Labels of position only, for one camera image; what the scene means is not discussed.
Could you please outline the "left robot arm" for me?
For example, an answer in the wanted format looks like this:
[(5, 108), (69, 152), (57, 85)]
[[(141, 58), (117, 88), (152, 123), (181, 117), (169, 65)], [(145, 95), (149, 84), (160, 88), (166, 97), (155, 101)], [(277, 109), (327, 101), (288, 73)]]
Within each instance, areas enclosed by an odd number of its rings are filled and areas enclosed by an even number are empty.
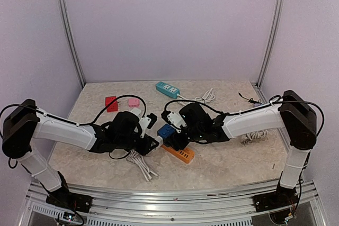
[(27, 99), (13, 105), (14, 111), (3, 122), (2, 151), (15, 159), (37, 179), (48, 193), (46, 202), (70, 210), (88, 212), (92, 197), (72, 193), (61, 172), (54, 170), (39, 151), (30, 144), (32, 139), (48, 139), (76, 146), (92, 153), (124, 150), (147, 155), (159, 146), (159, 140), (146, 134), (157, 121), (154, 114), (133, 109), (119, 112), (112, 121), (97, 125), (77, 123), (52, 115)]

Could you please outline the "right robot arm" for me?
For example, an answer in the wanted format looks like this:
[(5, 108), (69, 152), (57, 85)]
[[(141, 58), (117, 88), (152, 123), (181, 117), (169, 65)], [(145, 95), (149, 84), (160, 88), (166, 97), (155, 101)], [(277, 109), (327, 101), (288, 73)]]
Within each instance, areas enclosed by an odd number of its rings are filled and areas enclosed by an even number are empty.
[(215, 118), (204, 110), (206, 104), (191, 100), (187, 100), (186, 106), (177, 113), (165, 107), (161, 117), (176, 130), (168, 141), (175, 150), (184, 149), (190, 142), (226, 142), (257, 131), (285, 128), (290, 148), (276, 190), (253, 198), (256, 210), (265, 211), (297, 205), (300, 200), (296, 186), (323, 129), (317, 124), (317, 114), (313, 109), (316, 106), (288, 90), (282, 96), (275, 96), (268, 103), (252, 109), (234, 113), (216, 111)]

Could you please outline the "white plug adapter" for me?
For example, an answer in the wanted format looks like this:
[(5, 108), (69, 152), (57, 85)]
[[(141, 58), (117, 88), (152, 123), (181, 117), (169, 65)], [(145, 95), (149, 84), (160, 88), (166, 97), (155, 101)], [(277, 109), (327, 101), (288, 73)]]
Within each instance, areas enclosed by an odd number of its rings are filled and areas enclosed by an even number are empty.
[(137, 117), (140, 117), (142, 115), (142, 110), (136, 107), (132, 108), (130, 112), (133, 113)]

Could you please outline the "pink plug adapter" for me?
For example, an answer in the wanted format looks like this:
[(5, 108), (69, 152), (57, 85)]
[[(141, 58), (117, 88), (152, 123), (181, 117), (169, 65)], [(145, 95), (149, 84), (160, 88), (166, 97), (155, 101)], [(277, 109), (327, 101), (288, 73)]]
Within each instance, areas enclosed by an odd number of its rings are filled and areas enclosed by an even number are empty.
[(128, 106), (129, 107), (139, 107), (140, 106), (140, 99), (132, 97), (128, 99)]

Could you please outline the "orange power strip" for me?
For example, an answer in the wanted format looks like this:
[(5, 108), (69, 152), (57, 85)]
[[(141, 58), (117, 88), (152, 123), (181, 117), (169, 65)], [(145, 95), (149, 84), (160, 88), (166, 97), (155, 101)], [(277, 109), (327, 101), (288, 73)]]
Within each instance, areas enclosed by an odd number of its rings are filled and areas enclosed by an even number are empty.
[(186, 147), (183, 150), (176, 151), (172, 147), (167, 147), (163, 144), (162, 148), (186, 164), (189, 164), (194, 159), (195, 153), (193, 150), (189, 149), (188, 147)]

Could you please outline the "white usb charger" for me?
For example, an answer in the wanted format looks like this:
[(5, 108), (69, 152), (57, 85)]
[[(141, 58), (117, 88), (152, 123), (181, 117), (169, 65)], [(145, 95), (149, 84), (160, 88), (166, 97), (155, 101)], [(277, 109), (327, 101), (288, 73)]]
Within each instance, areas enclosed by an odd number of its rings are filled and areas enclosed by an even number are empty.
[(155, 140), (159, 143), (160, 146), (164, 143), (163, 138), (161, 136), (155, 137)]

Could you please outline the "red cube socket adapter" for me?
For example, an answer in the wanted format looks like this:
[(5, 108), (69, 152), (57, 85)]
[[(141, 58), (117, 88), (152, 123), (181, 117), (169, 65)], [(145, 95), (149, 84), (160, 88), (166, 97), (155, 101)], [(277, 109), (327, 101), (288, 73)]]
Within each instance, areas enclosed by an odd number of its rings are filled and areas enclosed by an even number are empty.
[(108, 96), (105, 98), (105, 109), (108, 113), (117, 112), (121, 104), (120, 100), (117, 100), (116, 96)]

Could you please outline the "blue cube adapter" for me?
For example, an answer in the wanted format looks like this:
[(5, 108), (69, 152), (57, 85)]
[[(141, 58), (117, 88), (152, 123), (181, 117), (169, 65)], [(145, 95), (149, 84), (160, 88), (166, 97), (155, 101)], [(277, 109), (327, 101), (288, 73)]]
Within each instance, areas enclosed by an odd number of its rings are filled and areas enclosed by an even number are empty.
[(163, 141), (165, 141), (167, 138), (169, 138), (173, 133), (175, 133), (175, 129), (173, 127), (171, 127), (168, 124), (165, 124), (164, 126), (162, 126), (158, 131), (157, 131), (157, 135), (160, 136)]

